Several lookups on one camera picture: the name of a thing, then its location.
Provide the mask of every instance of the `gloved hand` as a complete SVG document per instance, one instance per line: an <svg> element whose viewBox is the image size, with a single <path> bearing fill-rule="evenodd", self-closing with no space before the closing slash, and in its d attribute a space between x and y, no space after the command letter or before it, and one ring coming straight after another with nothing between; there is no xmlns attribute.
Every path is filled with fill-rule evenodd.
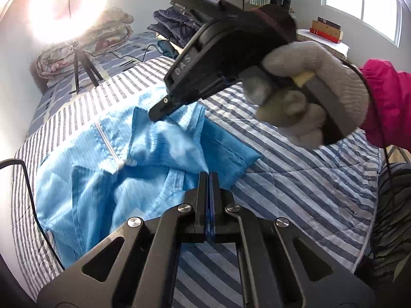
<svg viewBox="0 0 411 308"><path fill-rule="evenodd" d="M347 114L360 126L368 111L369 95L358 74L341 63L320 44L306 41L282 46L269 53L263 67L273 75L295 77L314 71L344 106ZM243 81L244 94L250 103L259 105L256 118L278 127L278 132L293 144L315 149L323 144L324 109L307 103L302 92L274 90L267 81L252 78Z"/></svg>

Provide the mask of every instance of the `white zipper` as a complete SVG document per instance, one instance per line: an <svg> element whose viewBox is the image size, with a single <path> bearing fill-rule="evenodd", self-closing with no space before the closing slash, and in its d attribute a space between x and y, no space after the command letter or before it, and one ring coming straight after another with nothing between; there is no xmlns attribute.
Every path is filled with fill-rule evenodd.
<svg viewBox="0 0 411 308"><path fill-rule="evenodd" d="M103 139L104 143L106 144L108 152L114 158L114 161L117 165L117 170L122 169L124 167L124 162L118 158L118 156L116 154L116 151L114 150L113 146L111 145L110 141L108 140L108 137L104 134L103 128L101 127L100 122L97 120L94 124L97 127L97 130L100 133L101 138Z"/></svg>

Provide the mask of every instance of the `shirt sleeve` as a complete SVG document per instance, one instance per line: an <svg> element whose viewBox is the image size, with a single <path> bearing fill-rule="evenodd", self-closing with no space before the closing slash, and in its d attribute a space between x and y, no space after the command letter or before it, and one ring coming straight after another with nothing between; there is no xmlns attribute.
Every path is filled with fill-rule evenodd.
<svg viewBox="0 0 411 308"><path fill-rule="evenodd" d="M367 140L377 147L396 145L411 151L411 74L376 59L367 61L361 72L373 97L361 126Z"/></svg>

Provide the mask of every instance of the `screw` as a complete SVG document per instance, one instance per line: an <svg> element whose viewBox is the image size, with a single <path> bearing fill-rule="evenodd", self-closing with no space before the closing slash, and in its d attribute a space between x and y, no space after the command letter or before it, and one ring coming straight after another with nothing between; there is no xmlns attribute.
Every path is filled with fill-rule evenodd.
<svg viewBox="0 0 411 308"><path fill-rule="evenodd" d="M188 212L190 212L191 211L191 205L188 205L188 204L181 204L181 205L178 205L178 211L179 212L181 212L181 213L188 213Z"/></svg>
<svg viewBox="0 0 411 308"><path fill-rule="evenodd" d="M276 224L278 227L285 228L285 227L288 227L288 226L290 225L290 220L288 220L288 219L286 219L286 218L278 218L278 219L275 221L275 224Z"/></svg>
<svg viewBox="0 0 411 308"><path fill-rule="evenodd" d="M128 221L127 221L127 224L130 226L130 227L138 227L139 225L141 225L141 219L140 218L130 218Z"/></svg>
<svg viewBox="0 0 411 308"><path fill-rule="evenodd" d="M236 205L236 204L231 204L231 205L228 205L228 206L226 207L226 210L229 211L229 212L231 212L231 213L236 213L236 212L238 212L239 210L241 210L241 206L240 206L240 205Z"/></svg>

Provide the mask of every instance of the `person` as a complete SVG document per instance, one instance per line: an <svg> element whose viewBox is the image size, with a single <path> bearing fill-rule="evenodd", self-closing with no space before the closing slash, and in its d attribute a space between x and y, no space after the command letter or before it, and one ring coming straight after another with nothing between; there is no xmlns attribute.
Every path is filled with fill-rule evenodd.
<svg viewBox="0 0 411 308"><path fill-rule="evenodd" d="M354 70L318 43L308 41L275 49L262 66L280 77L314 71L371 144L411 151L411 74L396 71L389 61L370 59ZM264 111L264 121L282 122L278 131L290 142L308 149L323 143L326 113L319 105L307 103L302 92L275 91L258 78L244 80L243 89L247 100L259 106L257 113ZM407 290L411 284L411 165L395 163L383 168L378 186L370 237L373 258L364 257L356 275L375 290L377 307L405 307L411 300Z"/></svg>
<svg viewBox="0 0 411 308"><path fill-rule="evenodd" d="M331 88L356 125L365 131L371 144L379 148L396 145L411 151L411 74L396 71L389 61L370 59L359 69L360 77L320 44L307 41L275 49L265 57L262 66L281 77L314 71ZM309 149L322 144L321 128L326 113L320 106L306 103L301 92L273 93L259 79L245 80L243 88L247 100L260 106L271 96L281 96L286 103L282 114L300 117L292 125L279 128L293 144ZM277 120L278 114L278 110L272 109L272 121Z"/></svg>

